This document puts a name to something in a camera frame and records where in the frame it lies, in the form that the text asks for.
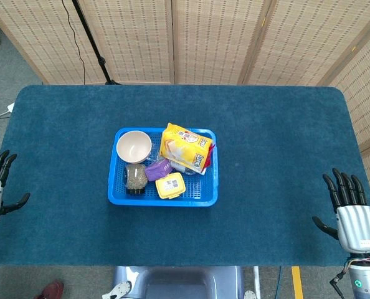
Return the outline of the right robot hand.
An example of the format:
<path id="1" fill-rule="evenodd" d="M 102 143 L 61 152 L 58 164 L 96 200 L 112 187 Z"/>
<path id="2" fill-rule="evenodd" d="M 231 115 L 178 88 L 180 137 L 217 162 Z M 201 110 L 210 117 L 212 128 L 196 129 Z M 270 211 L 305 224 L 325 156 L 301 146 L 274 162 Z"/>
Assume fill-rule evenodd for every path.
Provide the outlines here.
<path id="1" fill-rule="evenodd" d="M 352 255 L 370 254 L 370 206 L 363 185 L 355 175 L 348 176 L 333 168 L 335 181 L 327 174 L 328 187 L 337 228 L 324 224 L 317 216 L 312 220 L 320 231 L 339 241 L 344 251 Z"/>

